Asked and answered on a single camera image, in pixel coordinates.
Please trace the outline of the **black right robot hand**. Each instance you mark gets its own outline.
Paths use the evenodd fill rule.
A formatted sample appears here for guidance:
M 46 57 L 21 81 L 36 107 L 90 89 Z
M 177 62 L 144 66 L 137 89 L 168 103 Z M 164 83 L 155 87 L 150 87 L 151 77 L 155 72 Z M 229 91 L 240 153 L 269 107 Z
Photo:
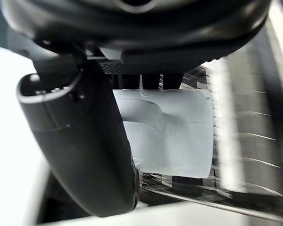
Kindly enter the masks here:
M 268 0 L 0 0 L 8 48 L 33 61 L 17 99 L 53 174 L 86 212 L 132 211 L 138 171 L 107 64 L 184 73 L 263 27 Z

